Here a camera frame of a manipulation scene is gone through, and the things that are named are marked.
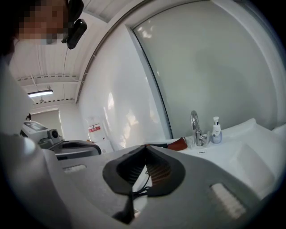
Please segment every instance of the fluorescent light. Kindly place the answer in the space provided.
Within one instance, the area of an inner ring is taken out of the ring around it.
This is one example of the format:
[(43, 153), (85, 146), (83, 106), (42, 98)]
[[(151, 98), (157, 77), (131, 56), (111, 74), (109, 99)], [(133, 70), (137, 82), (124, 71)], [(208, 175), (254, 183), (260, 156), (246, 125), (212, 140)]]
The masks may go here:
[(52, 93), (53, 93), (53, 90), (36, 91), (36, 92), (28, 93), (28, 96), (32, 98), (36, 96), (51, 95)]

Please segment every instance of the warning sign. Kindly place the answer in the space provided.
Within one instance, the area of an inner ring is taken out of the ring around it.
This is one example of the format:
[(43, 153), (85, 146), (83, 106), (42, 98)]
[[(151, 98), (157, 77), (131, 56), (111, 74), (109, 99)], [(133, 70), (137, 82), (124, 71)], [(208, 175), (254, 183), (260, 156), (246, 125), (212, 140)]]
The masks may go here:
[(100, 126), (91, 126), (88, 128), (88, 131), (89, 131), (89, 133), (92, 133), (92, 132), (98, 131), (100, 129), (101, 129)]

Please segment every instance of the black headset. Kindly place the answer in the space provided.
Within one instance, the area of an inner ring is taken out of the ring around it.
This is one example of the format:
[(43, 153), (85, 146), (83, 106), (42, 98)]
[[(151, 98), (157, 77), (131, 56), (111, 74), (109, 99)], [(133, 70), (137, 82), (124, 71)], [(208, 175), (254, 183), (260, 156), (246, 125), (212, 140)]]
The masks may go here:
[(68, 6), (68, 28), (62, 39), (62, 43), (66, 43), (69, 49), (76, 47), (81, 36), (88, 28), (84, 19), (79, 19), (84, 3), (82, 0), (66, 0)]

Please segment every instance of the person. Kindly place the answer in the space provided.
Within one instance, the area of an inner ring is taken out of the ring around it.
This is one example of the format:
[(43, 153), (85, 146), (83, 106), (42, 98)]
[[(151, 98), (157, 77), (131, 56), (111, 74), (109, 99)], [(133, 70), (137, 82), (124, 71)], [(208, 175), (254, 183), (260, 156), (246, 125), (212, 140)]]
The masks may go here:
[(54, 34), (62, 34), (68, 26), (67, 0), (4, 1), (1, 14), (1, 56), (11, 56), (14, 41), (40, 42)]

